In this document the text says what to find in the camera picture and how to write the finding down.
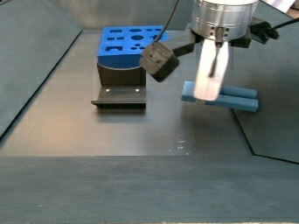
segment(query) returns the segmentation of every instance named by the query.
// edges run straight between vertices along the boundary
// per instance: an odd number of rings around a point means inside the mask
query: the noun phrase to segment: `black holder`
[[[118,69],[97,64],[100,90],[90,103],[102,109],[145,108],[145,70],[138,66]]]

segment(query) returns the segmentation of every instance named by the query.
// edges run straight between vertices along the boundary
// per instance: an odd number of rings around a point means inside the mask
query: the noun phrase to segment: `blue block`
[[[194,82],[185,81],[181,91],[181,100],[196,102],[193,97]],[[205,101],[205,105],[213,105],[230,109],[240,109],[250,112],[257,111],[257,91],[240,87],[222,87],[216,101]]]
[[[97,63],[112,68],[138,67],[141,51],[153,42],[161,29],[160,25],[105,27],[97,49]],[[166,39],[165,32],[160,40]]]

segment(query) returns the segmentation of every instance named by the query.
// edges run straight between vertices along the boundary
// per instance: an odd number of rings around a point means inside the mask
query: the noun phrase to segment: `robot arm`
[[[229,59],[228,47],[248,48],[250,39],[264,44],[269,38],[277,39],[279,36],[276,29],[280,25],[271,28],[268,22],[252,17],[256,6],[257,0],[193,0],[192,20],[184,35],[162,43],[157,42],[157,38],[141,53],[140,66],[156,81],[162,81],[178,66],[176,57],[190,53],[194,43],[201,43],[193,96],[214,101]]]

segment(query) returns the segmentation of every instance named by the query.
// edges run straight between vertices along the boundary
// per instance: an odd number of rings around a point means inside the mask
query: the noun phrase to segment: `cable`
[[[165,29],[166,29],[166,27],[168,27],[168,24],[170,23],[172,17],[173,17],[173,13],[174,13],[174,10],[176,10],[177,3],[178,3],[178,0],[173,0],[172,10],[170,10],[169,16],[168,16],[168,18],[166,18],[166,20],[165,20],[165,24],[164,24],[164,26],[162,26],[162,29],[161,29],[160,33],[158,33],[157,36],[154,37],[153,42],[157,42],[158,39],[161,38],[161,36],[164,35],[164,31],[165,31]]]
[[[291,25],[291,24],[293,24],[293,23],[296,23],[296,22],[299,22],[299,17],[295,18],[295,19],[292,19],[292,20],[289,20],[289,21],[287,21],[285,23],[279,24],[277,26],[275,26],[275,27],[272,28],[272,30],[276,30],[277,28],[281,28],[281,27],[284,27],[284,26],[287,26],[287,25]]]

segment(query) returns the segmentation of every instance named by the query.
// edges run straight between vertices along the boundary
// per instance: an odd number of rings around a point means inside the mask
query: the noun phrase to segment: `blue shape sorter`
[[[141,51],[153,42],[161,29],[160,25],[105,27],[98,43],[97,63],[112,68],[138,67]],[[160,40],[166,39],[165,32]]]

